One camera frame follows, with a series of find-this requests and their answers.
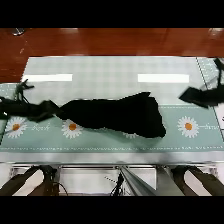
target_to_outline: black wire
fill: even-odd
[[[53,182],[53,183],[59,184],[64,189],[66,195],[68,196],[68,192],[66,191],[65,187],[61,183],[59,183],[59,182]]]

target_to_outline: black garment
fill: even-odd
[[[146,137],[164,137],[166,130],[158,110],[158,103],[149,92],[142,92],[120,100],[72,100],[57,114],[85,128],[108,128]]]

